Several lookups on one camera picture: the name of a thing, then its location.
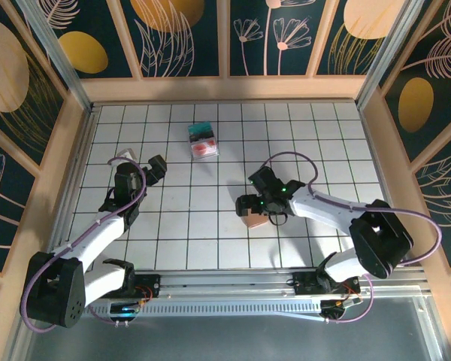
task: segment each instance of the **white tile floor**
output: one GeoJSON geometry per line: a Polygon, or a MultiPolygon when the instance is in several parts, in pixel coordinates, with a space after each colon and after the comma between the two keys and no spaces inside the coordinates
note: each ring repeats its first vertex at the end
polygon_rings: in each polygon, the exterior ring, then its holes
{"type": "MultiPolygon", "coordinates": [[[[165,180],[148,189],[130,232],[105,256],[136,269],[186,270],[317,266],[350,238],[313,220],[248,230],[235,199],[254,193],[247,176],[270,154],[296,150],[316,161],[318,190],[360,202],[382,198],[368,143],[353,103],[249,103],[104,106],[95,132],[70,238],[95,216],[113,183],[107,161],[125,148],[140,163],[161,154],[165,180]],[[211,121],[218,157],[191,163],[187,126],[211,121]]],[[[284,156],[272,164],[284,182],[309,181],[310,164],[284,156]]]]}

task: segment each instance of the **yellow circle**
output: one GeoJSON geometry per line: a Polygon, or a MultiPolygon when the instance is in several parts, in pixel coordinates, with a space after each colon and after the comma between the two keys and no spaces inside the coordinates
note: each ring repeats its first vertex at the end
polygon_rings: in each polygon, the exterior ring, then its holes
{"type": "Polygon", "coordinates": [[[433,108],[434,91],[420,77],[409,80],[399,97],[399,123],[409,133],[417,132],[428,121],[433,108]]]}
{"type": "Polygon", "coordinates": [[[0,23],[0,111],[18,109],[29,91],[27,55],[15,35],[0,23]]]}
{"type": "Polygon", "coordinates": [[[105,49],[85,32],[67,32],[59,39],[62,49],[74,68],[87,74],[97,74],[107,68],[105,49]]]}
{"type": "MultiPolygon", "coordinates": [[[[186,17],[191,28],[204,13],[204,0],[131,0],[130,2],[138,17],[149,27],[160,32],[171,32],[173,17],[169,2],[177,15],[180,16],[182,13],[186,17]]],[[[181,26],[177,25],[176,30],[180,29],[182,29],[181,26]]]]}
{"type": "Polygon", "coordinates": [[[404,0],[347,0],[344,26],[355,38],[379,39],[388,35],[404,0]]]}

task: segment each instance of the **robotic arm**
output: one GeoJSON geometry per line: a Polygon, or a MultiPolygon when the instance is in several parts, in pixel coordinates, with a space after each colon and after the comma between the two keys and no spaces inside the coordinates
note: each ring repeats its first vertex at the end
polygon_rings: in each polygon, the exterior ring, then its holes
{"type": "Polygon", "coordinates": [[[401,221],[391,213],[357,211],[358,208],[389,208],[380,200],[371,205],[348,202],[321,192],[311,193],[306,184],[291,180],[284,184],[271,168],[261,167],[249,177],[258,195],[245,195],[235,203],[236,213],[243,217],[250,209],[255,214],[307,217],[350,235],[354,248],[329,255],[316,270],[319,284],[331,292],[335,284],[371,274],[387,278],[399,264],[413,241],[401,221]],[[333,205],[349,205],[350,209],[333,205]]]}
{"type": "MultiPolygon", "coordinates": [[[[143,168],[148,187],[165,176],[167,164],[161,156],[149,160],[150,169],[143,168]]],[[[134,266],[118,259],[97,260],[100,253],[119,238],[136,220],[144,194],[138,202],[116,216],[100,223],[104,216],[130,203],[140,193],[143,182],[135,166],[124,162],[117,166],[115,187],[111,188],[97,216],[87,229],[98,223],[93,231],[70,252],[57,259],[35,282],[27,298],[28,317],[44,322],[72,327],[80,318],[84,308],[105,294],[133,295],[134,266]],[[94,263],[93,270],[86,270],[94,263]]],[[[37,252],[29,262],[27,285],[37,271],[55,254],[69,244],[56,248],[51,253],[37,252]]]]}

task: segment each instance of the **small box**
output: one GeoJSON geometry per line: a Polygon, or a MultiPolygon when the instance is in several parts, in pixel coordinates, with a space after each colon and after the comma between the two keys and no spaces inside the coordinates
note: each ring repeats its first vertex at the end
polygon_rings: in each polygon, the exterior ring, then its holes
{"type": "Polygon", "coordinates": [[[189,126],[189,143],[192,160],[219,155],[217,140],[209,122],[189,126]]]}

